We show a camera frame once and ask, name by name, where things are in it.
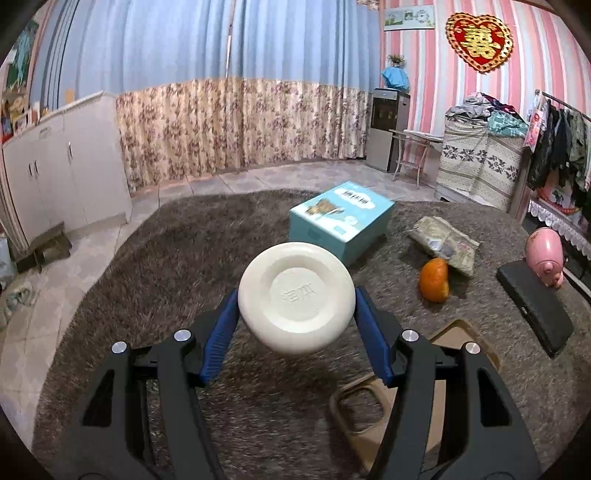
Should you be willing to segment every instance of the blue gripper pad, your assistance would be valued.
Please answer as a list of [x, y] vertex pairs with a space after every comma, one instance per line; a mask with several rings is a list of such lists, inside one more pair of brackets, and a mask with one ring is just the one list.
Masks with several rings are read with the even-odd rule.
[[369, 308], [368, 302], [360, 289], [355, 289], [355, 322], [363, 340], [374, 373], [386, 387], [394, 381], [394, 373], [390, 363], [390, 348], [380, 331], [378, 324]]
[[222, 306], [217, 322], [203, 349], [203, 366], [199, 372], [199, 378], [204, 385], [220, 373], [239, 317], [238, 290], [234, 290]]

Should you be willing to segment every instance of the small table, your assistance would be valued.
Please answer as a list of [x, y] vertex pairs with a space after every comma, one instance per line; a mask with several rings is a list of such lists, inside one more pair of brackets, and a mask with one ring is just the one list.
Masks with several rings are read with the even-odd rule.
[[[392, 175], [392, 181], [396, 179], [396, 174], [400, 171], [402, 165], [409, 168], [416, 168], [417, 170], [417, 188], [418, 188], [418, 180], [421, 175], [421, 170], [425, 165], [425, 156], [427, 155], [427, 147], [432, 147], [433, 144], [441, 144], [443, 143], [443, 137], [438, 137], [436, 135], [426, 134], [424, 132], [417, 132], [414, 130], [405, 129], [403, 131], [399, 130], [390, 130], [392, 136], [398, 140], [398, 163], [396, 164], [396, 169], [394, 170], [394, 175]], [[402, 159], [402, 142], [403, 141], [412, 141], [416, 142], [423, 147], [423, 155], [421, 156], [421, 160], [418, 164], [405, 161]]]

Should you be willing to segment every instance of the white soap bar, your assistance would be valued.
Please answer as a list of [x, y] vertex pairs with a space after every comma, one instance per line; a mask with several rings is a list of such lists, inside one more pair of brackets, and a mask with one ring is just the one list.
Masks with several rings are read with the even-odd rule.
[[305, 355], [334, 342], [355, 311], [346, 267], [316, 245], [288, 242], [260, 253], [238, 288], [246, 325], [272, 350]]

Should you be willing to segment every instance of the gray shaggy rug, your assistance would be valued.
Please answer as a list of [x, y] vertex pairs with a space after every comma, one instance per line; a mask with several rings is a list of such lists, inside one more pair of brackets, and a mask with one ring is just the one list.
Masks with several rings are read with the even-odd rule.
[[[257, 254], [287, 240], [289, 209], [310, 197], [310, 192], [285, 190], [194, 197], [157, 210], [84, 297], [58, 348], [35, 421], [33, 451], [40, 461], [51, 463], [77, 400], [114, 342], [124, 340], [134, 348], [159, 342], [215, 307]], [[428, 256], [405, 231], [423, 215], [440, 215], [481, 242], [476, 277], [467, 281], [452, 274], [444, 305], [417, 294], [418, 271]], [[387, 237], [350, 271], [378, 307], [424, 335], [456, 318], [470, 320], [502, 358], [502, 376], [548, 466], [591, 407], [591, 319], [582, 298], [566, 284], [560, 297], [575, 333], [556, 359], [544, 353], [495, 279], [501, 264], [521, 258], [526, 237], [522, 227], [493, 208], [400, 202]], [[240, 323], [220, 377], [200, 393], [228, 478], [363, 478], [327, 407], [338, 385], [369, 370], [354, 325], [318, 354], [282, 358]], [[150, 399], [155, 454], [166, 467], [157, 385]], [[374, 412], [369, 403], [358, 402], [355, 409], [356, 421], [367, 421]]]

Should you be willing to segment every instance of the orange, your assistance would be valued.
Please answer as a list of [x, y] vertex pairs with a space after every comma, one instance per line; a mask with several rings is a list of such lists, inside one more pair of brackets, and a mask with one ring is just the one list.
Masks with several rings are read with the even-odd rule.
[[418, 278], [418, 288], [427, 300], [436, 303], [446, 301], [449, 296], [447, 281], [447, 262], [442, 258], [429, 260]]

